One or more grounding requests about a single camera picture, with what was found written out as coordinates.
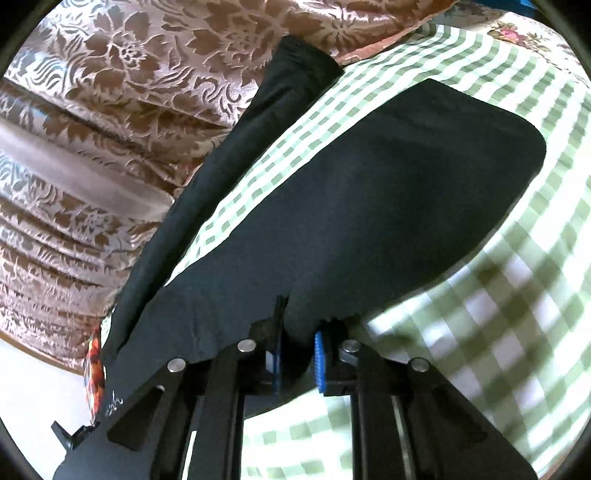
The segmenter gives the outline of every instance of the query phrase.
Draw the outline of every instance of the black fabric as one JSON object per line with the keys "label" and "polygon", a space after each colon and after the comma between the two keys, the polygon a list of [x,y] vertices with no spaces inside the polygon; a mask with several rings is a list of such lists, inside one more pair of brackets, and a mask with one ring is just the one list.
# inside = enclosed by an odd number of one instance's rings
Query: black fabric
{"label": "black fabric", "polygon": [[364,314],[470,254],[542,166],[522,118],[433,80],[402,92],[321,150],[212,252],[147,304],[108,370],[125,398],[175,356],[215,356],[290,300],[303,349],[320,319]]}
{"label": "black fabric", "polygon": [[173,204],[122,289],[101,360],[108,368],[146,303],[168,280],[201,224],[257,158],[289,128],[342,69],[297,37],[281,39],[251,104]]}

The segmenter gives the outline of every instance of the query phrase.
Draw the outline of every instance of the green checkered cloth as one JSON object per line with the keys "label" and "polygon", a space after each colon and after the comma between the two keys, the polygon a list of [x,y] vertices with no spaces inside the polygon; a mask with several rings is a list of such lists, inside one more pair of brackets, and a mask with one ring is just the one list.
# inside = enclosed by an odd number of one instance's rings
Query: green checkered cloth
{"label": "green checkered cloth", "polygon": [[[426,25],[345,68],[219,204],[171,278],[328,143],[427,78],[530,121],[547,141],[544,167],[474,258],[354,335],[392,359],[431,360],[542,475],[591,412],[591,96],[526,49]],[[312,391],[249,419],[242,475],[350,479],[349,405]]]}

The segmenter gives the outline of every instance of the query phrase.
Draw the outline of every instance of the white wall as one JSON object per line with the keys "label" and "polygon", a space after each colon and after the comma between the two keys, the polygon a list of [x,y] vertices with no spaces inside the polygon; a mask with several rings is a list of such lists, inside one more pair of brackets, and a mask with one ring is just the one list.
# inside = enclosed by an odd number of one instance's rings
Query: white wall
{"label": "white wall", "polygon": [[44,480],[66,451],[51,431],[89,424],[82,377],[45,364],[0,339],[0,417],[21,452]]}

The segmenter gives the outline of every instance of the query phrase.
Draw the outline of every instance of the shiny curtain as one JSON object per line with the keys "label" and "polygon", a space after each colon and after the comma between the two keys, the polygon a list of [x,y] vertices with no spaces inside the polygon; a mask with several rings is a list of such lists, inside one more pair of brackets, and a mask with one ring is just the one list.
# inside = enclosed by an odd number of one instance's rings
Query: shiny curtain
{"label": "shiny curtain", "polygon": [[0,335],[80,370],[286,33],[342,63],[455,0],[64,0],[0,82]]}

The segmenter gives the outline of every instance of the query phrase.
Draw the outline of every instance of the gingham bedsheet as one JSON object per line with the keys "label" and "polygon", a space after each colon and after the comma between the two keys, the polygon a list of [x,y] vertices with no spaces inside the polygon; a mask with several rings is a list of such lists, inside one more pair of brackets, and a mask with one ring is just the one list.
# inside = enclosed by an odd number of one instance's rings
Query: gingham bedsheet
{"label": "gingham bedsheet", "polygon": [[[330,141],[426,78],[530,121],[547,141],[544,167],[474,258],[354,333],[389,358],[430,359],[542,475],[591,411],[591,96],[527,50],[426,25],[347,67],[219,204],[171,278]],[[244,434],[244,477],[352,476],[348,398],[309,392],[246,421]]]}

